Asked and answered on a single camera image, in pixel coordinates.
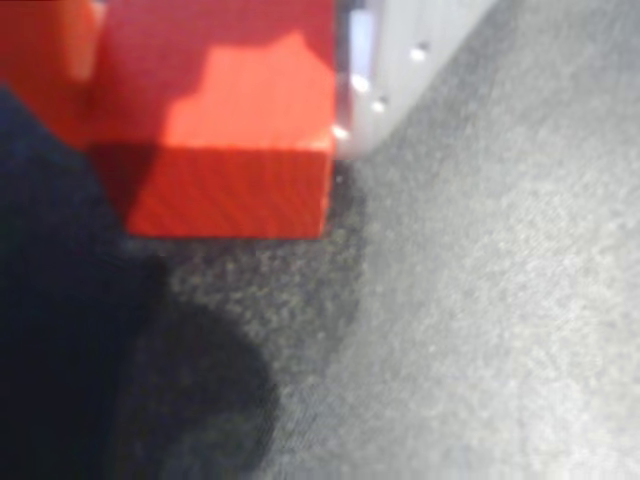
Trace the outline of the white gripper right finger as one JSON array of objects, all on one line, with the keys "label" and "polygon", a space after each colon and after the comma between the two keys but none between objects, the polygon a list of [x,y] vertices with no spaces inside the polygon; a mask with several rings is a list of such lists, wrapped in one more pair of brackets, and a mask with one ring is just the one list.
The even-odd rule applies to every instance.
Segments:
[{"label": "white gripper right finger", "polygon": [[399,126],[493,1],[339,1],[336,154],[361,156]]}]

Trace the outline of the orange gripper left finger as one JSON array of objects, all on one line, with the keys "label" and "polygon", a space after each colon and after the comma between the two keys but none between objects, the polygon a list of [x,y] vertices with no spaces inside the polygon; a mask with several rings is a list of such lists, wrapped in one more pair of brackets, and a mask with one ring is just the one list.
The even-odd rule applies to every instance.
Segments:
[{"label": "orange gripper left finger", "polygon": [[69,146],[87,141],[85,97],[102,24],[99,1],[1,3],[1,83]]}]

